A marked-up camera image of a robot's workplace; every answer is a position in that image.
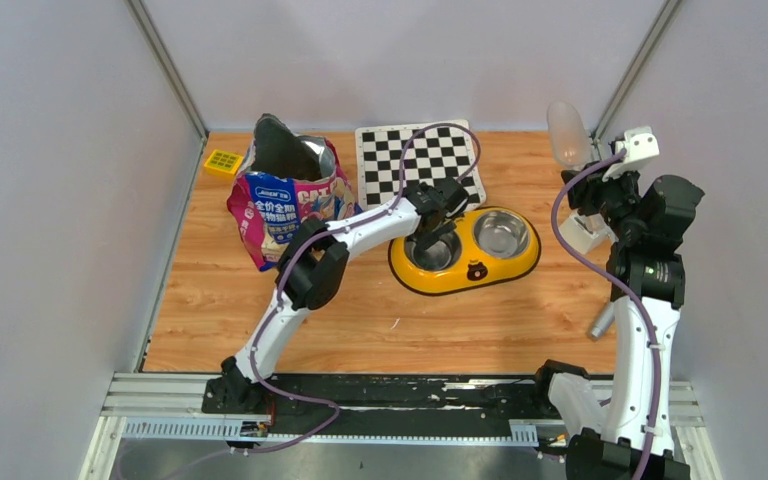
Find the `pink pet food bag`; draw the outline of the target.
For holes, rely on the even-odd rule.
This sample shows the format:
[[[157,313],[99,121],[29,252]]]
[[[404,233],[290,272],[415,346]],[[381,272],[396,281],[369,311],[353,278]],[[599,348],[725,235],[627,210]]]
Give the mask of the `pink pet food bag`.
[[[273,268],[308,218],[343,220],[362,212],[333,143],[297,134],[264,113],[226,200],[255,268]]]

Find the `yellow double pet bowl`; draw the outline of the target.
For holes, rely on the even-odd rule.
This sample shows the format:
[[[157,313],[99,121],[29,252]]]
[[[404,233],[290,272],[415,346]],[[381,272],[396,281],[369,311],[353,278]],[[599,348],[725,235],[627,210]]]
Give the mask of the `yellow double pet bowl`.
[[[494,206],[465,213],[452,232],[421,253],[411,240],[391,241],[388,263],[406,289],[444,296],[525,277],[541,254],[533,224],[514,210]]]

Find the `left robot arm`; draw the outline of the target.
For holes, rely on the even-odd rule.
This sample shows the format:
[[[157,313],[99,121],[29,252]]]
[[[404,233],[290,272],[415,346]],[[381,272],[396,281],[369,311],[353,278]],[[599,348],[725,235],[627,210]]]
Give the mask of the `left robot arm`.
[[[428,249],[455,228],[469,194],[454,178],[420,183],[386,203],[345,220],[311,218],[282,254],[270,304],[245,346],[221,363],[221,375],[207,383],[205,398],[258,411],[266,380],[303,321],[338,293],[346,268],[357,256],[397,238]]]

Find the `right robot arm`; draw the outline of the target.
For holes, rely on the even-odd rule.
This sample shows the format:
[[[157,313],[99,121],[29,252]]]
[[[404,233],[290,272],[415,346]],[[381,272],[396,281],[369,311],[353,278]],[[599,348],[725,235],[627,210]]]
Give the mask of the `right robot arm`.
[[[592,167],[561,178],[558,198],[602,218],[617,237],[603,267],[560,242],[612,285],[601,316],[617,328],[616,365],[610,400],[601,404],[583,368],[548,360],[530,392],[532,406],[564,421],[569,479],[688,479],[691,468],[676,458],[670,428],[670,362],[685,301],[677,249],[705,193],[676,175],[656,178],[645,193],[636,171],[604,179]]]

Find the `clear plastic scoop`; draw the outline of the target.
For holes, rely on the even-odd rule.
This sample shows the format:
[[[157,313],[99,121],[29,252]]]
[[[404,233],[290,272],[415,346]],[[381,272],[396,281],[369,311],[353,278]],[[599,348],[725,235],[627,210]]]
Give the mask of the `clear plastic scoop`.
[[[580,170],[592,161],[592,141],[578,110],[554,101],[546,112],[553,158],[565,169]]]

